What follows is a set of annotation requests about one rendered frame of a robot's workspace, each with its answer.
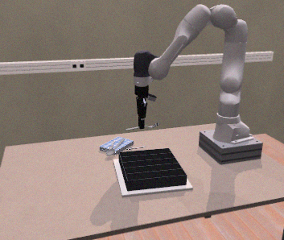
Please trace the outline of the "blue and white checkered towel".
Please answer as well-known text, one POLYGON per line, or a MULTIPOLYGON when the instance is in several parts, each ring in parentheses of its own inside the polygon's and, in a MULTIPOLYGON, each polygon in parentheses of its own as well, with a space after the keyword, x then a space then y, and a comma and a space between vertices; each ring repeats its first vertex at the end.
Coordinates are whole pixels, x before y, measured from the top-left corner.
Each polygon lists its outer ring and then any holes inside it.
MULTIPOLYGON (((113 149, 117 146, 117 144, 121 141, 121 139, 125 139, 125 138, 122 138, 122 137, 116 137, 115 139, 112 139, 110 141, 108 141, 107 143, 103 144, 100 146, 100 151, 104 151, 104 152, 107 152, 109 150, 109 146, 112 145, 113 143, 113 140, 115 140, 115 143, 113 145, 113 149)), ((115 152, 113 153, 113 155, 117 155, 118 152, 122 152, 124 151, 127 147, 130 147, 134 145, 134 141, 133 140, 130 140, 130 139, 125 139, 121 145, 119 145, 118 148, 115 149, 115 152)))

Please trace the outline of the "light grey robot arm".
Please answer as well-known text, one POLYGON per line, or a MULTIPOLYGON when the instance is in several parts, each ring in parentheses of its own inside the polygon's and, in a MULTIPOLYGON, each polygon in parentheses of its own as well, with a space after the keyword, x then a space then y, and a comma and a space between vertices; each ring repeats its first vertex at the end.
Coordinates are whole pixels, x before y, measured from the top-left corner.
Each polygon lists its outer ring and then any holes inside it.
POLYGON ((205 5, 197 5, 184 19, 177 27, 171 45, 161 57, 147 50, 135 53, 134 85, 144 87, 153 80, 165 78, 171 64, 180 52, 208 24, 218 27, 224 30, 225 34, 220 72, 220 86, 222 88, 220 88, 219 107, 213 138, 216 141, 234 145, 253 140, 253 135, 249 136, 249 128, 241 121, 239 115, 248 38, 247 23, 237 19, 233 8, 225 4, 210 9, 205 5))

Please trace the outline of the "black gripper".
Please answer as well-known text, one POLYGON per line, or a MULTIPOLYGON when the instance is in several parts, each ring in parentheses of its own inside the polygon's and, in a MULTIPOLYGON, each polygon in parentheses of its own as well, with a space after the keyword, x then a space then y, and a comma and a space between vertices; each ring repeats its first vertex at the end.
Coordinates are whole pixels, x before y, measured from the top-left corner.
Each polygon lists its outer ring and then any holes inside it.
POLYGON ((144 87, 134 86, 134 93, 138 95, 137 100, 137 110, 138 110, 138 126, 139 129, 145 128, 145 117, 146 117, 146 95, 149 93, 149 85, 144 87))

